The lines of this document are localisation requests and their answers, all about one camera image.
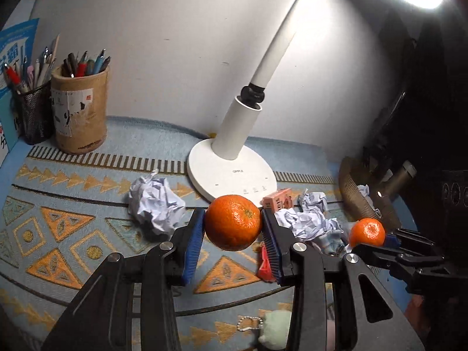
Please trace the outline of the orange tangerine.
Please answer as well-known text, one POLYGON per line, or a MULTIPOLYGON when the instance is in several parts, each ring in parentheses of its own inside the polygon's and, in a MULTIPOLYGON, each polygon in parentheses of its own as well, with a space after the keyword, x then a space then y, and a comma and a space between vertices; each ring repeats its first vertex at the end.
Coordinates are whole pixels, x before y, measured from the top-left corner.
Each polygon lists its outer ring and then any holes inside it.
POLYGON ((359 220, 351 228, 349 234, 349 244, 352 248, 359 244, 371 246, 382 246, 386 239, 386 232, 382 224, 372 218, 359 220))
POLYGON ((209 241, 218 248, 244 250, 259 237, 260 210, 245 197, 224 195, 208 206, 204 227, 209 241))

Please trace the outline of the red orange snack packet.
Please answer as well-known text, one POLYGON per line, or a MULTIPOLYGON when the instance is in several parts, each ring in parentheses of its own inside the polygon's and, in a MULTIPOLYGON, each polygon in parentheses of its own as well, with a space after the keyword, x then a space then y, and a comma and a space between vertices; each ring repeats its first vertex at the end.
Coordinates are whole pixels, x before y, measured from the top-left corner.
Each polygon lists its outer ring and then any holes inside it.
POLYGON ((271 264, 266 251, 266 246, 260 248, 260 264, 257 270, 257 277, 267 283, 274 283, 276 279, 272 273, 271 264))

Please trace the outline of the brown ribbed glass bowl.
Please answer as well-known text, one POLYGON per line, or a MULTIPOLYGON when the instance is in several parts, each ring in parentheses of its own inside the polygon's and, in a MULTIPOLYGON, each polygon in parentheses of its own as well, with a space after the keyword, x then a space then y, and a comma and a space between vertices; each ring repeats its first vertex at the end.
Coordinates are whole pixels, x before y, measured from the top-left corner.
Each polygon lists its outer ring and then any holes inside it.
POLYGON ((378 219, 387 232, 401 226, 390 198, 374 183, 361 162, 343 158, 338 182, 344 206, 352 219, 378 219))

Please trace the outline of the green white plush keychain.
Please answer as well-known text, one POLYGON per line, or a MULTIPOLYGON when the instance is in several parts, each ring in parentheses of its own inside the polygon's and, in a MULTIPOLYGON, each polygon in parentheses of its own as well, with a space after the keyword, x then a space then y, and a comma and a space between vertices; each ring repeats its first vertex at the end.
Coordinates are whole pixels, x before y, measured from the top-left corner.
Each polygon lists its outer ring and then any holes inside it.
POLYGON ((258 331, 259 343, 268 350, 285 350, 292 313, 287 310, 266 312, 262 316, 239 317, 237 330, 240 332, 258 331))

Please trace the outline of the crumpled paper ball right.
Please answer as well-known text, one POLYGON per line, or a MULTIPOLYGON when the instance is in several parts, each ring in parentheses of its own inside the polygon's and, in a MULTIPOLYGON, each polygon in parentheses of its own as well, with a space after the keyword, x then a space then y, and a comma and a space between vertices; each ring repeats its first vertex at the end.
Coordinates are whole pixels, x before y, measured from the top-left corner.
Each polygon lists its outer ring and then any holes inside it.
POLYGON ((336 218, 327 219, 328 202, 324 192, 305 190, 299 196, 302 211, 282 208, 274 215, 280 227, 292 231, 295 238, 312 241, 323 235, 343 234, 343 229, 336 218))

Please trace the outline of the pink eraser box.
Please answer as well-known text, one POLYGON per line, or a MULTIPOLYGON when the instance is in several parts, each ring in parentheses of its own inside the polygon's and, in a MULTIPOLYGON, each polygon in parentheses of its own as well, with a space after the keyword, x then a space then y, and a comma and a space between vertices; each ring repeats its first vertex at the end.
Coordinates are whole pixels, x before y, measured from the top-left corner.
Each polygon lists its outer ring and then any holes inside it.
POLYGON ((272 211, 293 208, 292 189, 280 189, 265 196, 261 201, 261 205, 263 208, 270 208, 272 211))

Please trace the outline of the crumpled white paper ball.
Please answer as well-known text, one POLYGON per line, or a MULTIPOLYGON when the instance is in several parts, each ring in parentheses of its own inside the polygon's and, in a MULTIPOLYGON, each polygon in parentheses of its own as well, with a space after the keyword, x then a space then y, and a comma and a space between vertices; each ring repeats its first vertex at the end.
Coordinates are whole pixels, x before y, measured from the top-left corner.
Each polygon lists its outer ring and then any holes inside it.
POLYGON ((186 203, 171 190, 159 170, 136 179, 128 190, 128 213, 139 223, 149 224, 156 235, 171 237, 179 228, 186 203))

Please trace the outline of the white desk lamp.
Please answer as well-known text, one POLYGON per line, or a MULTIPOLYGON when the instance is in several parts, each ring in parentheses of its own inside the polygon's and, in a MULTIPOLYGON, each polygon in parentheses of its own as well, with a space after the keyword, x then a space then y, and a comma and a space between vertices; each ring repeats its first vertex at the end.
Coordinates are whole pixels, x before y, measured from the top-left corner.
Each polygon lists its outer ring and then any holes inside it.
POLYGON ((395 97, 422 21, 448 0, 292 0, 216 135, 192 147, 191 182, 213 200, 259 203, 277 170, 304 173, 314 146, 358 154, 395 97))

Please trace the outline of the patterned blue table mat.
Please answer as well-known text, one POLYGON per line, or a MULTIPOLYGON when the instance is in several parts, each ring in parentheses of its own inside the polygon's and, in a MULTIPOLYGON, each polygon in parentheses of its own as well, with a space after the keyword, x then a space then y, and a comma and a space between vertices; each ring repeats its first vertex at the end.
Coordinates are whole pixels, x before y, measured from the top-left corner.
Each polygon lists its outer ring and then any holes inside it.
MULTIPOLYGON (((2 148, 1 306, 28 350, 39 350, 78 290, 113 252, 140 256, 158 239, 128 213, 128 190, 153 170, 186 204, 188 223, 206 201, 186 174, 199 135, 170 124, 107 122, 87 154, 45 141, 2 148)), ((253 325, 288 311, 293 289, 258 279, 261 243, 226 252, 202 244, 194 276, 173 291, 184 350, 255 350, 253 325)))

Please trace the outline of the bamboo pen holder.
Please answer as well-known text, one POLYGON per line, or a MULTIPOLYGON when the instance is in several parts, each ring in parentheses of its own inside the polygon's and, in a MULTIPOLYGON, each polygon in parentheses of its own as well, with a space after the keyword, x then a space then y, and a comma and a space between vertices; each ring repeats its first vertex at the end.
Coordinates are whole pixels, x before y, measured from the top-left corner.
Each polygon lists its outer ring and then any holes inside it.
POLYGON ((51 74, 51 99, 58 148, 68 154, 86 154, 106 140, 109 70, 79 78, 51 74))

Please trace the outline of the black mesh pen cup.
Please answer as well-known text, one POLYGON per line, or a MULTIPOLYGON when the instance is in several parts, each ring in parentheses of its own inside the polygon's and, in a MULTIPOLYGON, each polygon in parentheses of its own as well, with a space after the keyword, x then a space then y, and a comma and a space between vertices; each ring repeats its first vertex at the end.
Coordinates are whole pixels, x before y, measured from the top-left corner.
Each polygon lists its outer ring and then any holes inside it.
POLYGON ((35 145, 55 135, 51 82, 15 97, 15 108, 21 123, 25 142, 35 145))

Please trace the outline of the blue booklet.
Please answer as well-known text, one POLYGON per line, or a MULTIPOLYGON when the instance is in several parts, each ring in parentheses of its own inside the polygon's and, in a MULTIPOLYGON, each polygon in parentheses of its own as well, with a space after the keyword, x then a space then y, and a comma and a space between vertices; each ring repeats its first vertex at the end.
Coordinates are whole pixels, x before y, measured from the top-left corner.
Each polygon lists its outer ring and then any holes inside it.
POLYGON ((7 93, 10 84, 4 64, 18 71, 20 77, 24 65, 31 64, 38 23, 39 19, 35 18, 1 31, 1 96, 7 93))

